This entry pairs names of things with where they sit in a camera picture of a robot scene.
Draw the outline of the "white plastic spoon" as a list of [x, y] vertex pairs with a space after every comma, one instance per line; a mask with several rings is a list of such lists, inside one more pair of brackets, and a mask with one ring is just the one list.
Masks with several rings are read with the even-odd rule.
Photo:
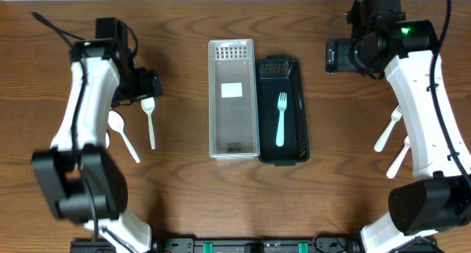
[[106, 146], [106, 149], [109, 147], [110, 145], [110, 136], [109, 136], [109, 132], [106, 131], [106, 134], [105, 134], [105, 146]]
[[155, 132], [153, 127], [152, 113], [155, 109], [155, 99], [150, 97], [147, 99], [141, 100], [141, 108], [146, 113], [148, 119], [148, 128], [149, 128], [149, 140], [151, 149], [155, 149]]
[[136, 163], [140, 163], [141, 159], [139, 158], [137, 151], [134, 149], [133, 145], [131, 144], [130, 140], [125, 134], [124, 128], [125, 128], [125, 123], [123, 117], [117, 113], [116, 111], [110, 111], [108, 115], [108, 125], [112, 130], [115, 132], [119, 133], [128, 148], [130, 154], [132, 155], [134, 161]]

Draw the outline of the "mint green plastic fork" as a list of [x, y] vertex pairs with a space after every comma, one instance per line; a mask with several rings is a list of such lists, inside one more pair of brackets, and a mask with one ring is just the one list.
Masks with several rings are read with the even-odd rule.
[[281, 92], [277, 101], [277, 108], [279, 110], [279, 118], [277, 124], [277, 133], [275, 138], [275, 144], [278, 147], [282, 147], [285, 142], [285, 111], [287, 108], [287, 93]]

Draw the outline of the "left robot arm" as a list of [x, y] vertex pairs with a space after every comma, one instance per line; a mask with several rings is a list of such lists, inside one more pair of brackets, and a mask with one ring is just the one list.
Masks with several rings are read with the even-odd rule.
[[52, 215], [91, 229], [71, 252], [164, 252], [152, 227], [128, 208], [124, 175], [106, 148], [112, 108], [162, 96], [156, 71], [135, 65], [135, 33], [117, 18], [96, 19], [94, 38], [69, 45], [72, 83], [51, 146], [32, 167]]

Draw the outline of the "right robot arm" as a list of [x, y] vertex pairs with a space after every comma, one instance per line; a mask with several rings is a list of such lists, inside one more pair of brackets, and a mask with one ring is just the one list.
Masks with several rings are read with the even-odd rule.
[[349, 38], [330, 40], [325, 70], [391, 85], [411, 143], [414, 182], [389, 194], [388, 212], [359, 232], [350, 252], [398, 252], [470, 222], [470, 152], [442, 76], [444, 34], [406, 18], [400, 0], [354, 0]]

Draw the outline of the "cream plastic fork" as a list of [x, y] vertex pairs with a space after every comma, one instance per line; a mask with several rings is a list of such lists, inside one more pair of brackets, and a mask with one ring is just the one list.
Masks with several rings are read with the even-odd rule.
[[383, 133], [380, 135], [378, 140], [376, 141], [374, 145], [374, 150], [376, 152], [382, 152], [384, 146], [386, 145], [387, 140], [389, 139], [390, 134], [392, 133], [392, 130], [394, 128], [394, 125], [402, 118], [402, 110], [400, 105], [398, 105], [394, 111], [391, 114], [391, 121], [387, 125], [387, 127], [384, 129]]

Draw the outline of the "white label sticker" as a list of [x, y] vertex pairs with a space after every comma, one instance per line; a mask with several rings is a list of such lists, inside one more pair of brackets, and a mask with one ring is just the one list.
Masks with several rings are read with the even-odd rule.
[[238, 98], [243, 96], [243, 87], [241, 82], [222, 83], [222, 98]]

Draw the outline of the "dark green perforated basket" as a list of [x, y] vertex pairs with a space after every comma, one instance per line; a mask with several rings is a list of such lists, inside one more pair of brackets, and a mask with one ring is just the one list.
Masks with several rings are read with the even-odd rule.
[[[256, 62], [258, 124], [260, 138], [259, 160], [276, 166], [293, 166], [310, 157], [308, 128], [302, 89], [302, 74], [298, 60], [268, 56]], [[285, 111], [285, 142], [275, 144], [281, 92], [287, 93]]]

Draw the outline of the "clear perforated plastic basket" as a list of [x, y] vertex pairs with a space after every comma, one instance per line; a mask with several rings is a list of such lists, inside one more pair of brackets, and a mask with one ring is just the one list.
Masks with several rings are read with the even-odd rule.
[[[221, 84], [241, 82], [243, 96], [222, 98]], [[251, 160], [260, 154], [254, 43], [208, 43], [209, 151], [215, 160]]]

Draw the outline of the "pink plastic fork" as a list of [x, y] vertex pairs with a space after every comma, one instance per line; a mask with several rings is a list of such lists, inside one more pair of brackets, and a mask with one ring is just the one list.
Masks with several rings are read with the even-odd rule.
[[392, 164], [389, 166], [386, 176], [389, 179], [394, 179], [397, 175], [397, 172], [400, 169], [400, 166], [402, 165], [408, 150], [411, 148], [411, 142], [409, 139], [409, 136], [407, 135], [406, 138], [404, 139], [404, 145], [403, 148], [400, 150], [399, 154], [396, 156]]

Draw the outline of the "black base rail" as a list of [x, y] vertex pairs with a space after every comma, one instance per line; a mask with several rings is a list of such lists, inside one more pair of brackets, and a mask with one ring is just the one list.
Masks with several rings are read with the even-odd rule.
[[[194, 240], [193, 238], [168, 238], [154, 240], [147, 252], [159, 253], [339, 253], [366, 252], [360, 240], [351, 237], [334, 237], [334, 235], [316, 235], [310, 240]], [[127, 245], [118, 249], [104, 239], [97, 242], [91, 240], [75, 240], [70, 244], [71, 253], [92, 252], [137, 252]], [[389, 249], [386, 252], [443, 252], [436, 239], [415, 238], [403, 246]]]

